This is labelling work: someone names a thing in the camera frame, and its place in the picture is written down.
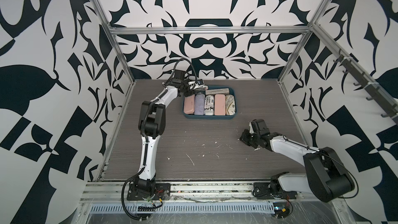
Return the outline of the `map print glasses case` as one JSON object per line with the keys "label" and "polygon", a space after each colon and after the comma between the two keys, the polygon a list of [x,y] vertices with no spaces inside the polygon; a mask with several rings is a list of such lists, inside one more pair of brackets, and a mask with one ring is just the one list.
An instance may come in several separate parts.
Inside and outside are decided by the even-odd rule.
{"label": "map print glasses case", "polygon": [[233,116],[236,114],[235,97],[232,94],[226,95],[226,115]]}

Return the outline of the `grey felt glasses case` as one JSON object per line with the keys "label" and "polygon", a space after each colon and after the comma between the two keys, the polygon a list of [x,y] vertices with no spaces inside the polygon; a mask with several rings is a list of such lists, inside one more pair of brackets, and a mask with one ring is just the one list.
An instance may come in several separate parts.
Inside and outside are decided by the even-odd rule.
{"label": "grey felt glasses case", "polygon": [[209,89],[205,91],[206,95],[216,95],[216,94],[223,94],[228,95],[230,94],[229,88],[219,88],[219,89]]}

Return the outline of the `text print glasses case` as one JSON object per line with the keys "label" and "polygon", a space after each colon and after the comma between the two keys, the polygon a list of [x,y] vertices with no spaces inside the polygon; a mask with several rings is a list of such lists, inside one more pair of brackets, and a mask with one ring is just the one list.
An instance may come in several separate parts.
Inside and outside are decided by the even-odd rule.
{"label": "text print glasses case", "polygon": [[213,95],[205,96],[204,115],[213,116],[215,112],[215,97]]}

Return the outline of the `pink glasses case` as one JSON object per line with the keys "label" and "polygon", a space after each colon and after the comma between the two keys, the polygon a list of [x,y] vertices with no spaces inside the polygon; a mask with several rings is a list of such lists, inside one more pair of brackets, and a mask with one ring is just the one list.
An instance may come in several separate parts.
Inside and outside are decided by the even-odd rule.
{"label": "pink glasses case", "polygon": [[226,115],[226,95],[216,94],[214,100],[214,115],[225,116]]}
{"label": "pink glasses case", "polygon": [[187,115],[192,115],[195,112],[195,95],[187,96],[184,98],[183,112]]}

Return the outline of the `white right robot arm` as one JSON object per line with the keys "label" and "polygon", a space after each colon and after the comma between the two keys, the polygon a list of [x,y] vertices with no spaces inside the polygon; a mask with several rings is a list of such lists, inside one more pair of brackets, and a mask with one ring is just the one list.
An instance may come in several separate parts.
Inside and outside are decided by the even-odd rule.
{"label": "white right robot arm", "polygon": [[307,146],[278,132],[270,132],[263,119],[250,122],[239,140],[254,149],[264,148],[302,165],[304,174],[282,172],[272,176],[267,186],[254,186],[253,196],[280,198],[289,192],[313,194],[322,202],[343,198],[349,192],[359,193],[358,182],[346,169],[332,148]]}

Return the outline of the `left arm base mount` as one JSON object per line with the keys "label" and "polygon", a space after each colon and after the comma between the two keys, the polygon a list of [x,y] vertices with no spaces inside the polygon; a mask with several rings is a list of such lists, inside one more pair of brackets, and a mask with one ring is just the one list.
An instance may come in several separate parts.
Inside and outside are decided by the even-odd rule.
{"label": "left arm base mount", "polygon": [[171,184],[169,183],[157,183],[147,182],[141,183],[130,183],[127,192],[126,199],[128,201],[138,200],[158,200],[168,199],[170,197]]}

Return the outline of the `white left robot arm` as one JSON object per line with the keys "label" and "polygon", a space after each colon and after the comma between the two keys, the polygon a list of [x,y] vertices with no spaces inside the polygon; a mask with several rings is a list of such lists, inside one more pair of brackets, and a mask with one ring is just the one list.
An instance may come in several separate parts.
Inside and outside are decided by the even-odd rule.
{"label": "white left robot arm", "polygon": [[141,106],[138,128],[142,138],[140,170],[134,178],[134,187],[149,195],[155,191],[155,159],[161,135],[166,127],[166,109],[177,97],[191,96],[199,88],[206,88],[201,79],[191,80],[186,72],[175,70],[164,82],[163,90]]}

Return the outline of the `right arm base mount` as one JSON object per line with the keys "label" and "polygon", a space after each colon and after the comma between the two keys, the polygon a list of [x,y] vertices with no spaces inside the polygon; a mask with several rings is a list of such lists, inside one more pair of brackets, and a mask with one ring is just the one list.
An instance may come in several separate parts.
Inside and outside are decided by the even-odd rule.
{"label": "right arm base mount", "polygon": [[282,172],[272,176],[268,183],[254,183],[252,196],[259,200],[286,198],[296,199],[296,191],[285,191],[278,182],[278,179],[285,174],[288,174],[288,172]]}

